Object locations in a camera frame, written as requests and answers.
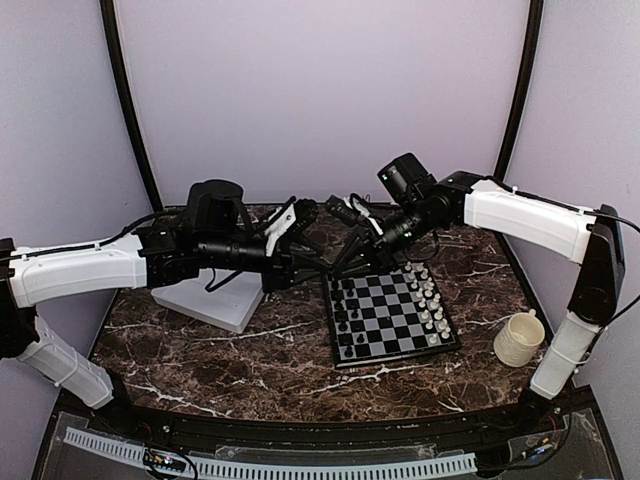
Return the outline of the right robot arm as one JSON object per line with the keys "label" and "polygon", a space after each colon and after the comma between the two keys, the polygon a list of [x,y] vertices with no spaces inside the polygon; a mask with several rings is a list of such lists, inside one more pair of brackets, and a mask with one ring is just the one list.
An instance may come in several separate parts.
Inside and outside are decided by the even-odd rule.
{"label": "right robot arm", "polygon": [[624,312],[618,306],[625,275],[624,219],[608,205],[564,204],[492,176],[457,171],[436,180],[411,153],[391,161],[377,177],[399,208],[382,222],[359,198],[327,201],[329,213],[353,230],[331,268],[336,278],[388,273],[398,266],[396,253],[453,225],[511,236],[579,265],[565,318],[526,389],[531,396],[510,413],[517,432],[534,432],[549,416],[546,400],[561,392],[600,332]]}

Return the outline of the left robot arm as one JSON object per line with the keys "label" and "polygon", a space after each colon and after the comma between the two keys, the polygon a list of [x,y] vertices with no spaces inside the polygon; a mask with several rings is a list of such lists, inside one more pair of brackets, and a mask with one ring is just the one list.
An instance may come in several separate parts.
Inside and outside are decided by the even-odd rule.
{"label": "left robot arm", "polygon": [[[191,186],[187,204],[144,216],[108,239],[50,248],[18,248],[1,241],[1,355],[32,366],[93,410],[120,436],[141,427],[121,381],[80,355],[38,315],[37,304],[111,289],[157,288],[203,270],[258,273],[266,293],[300,282],[305,271],[325,272],[321,259],[293,251],[311,248],[305,230],[318,216],[310,199],[290,197],[253,222],[241,186],[208,180]],[[173,218],[162,225],[159,218]]]}

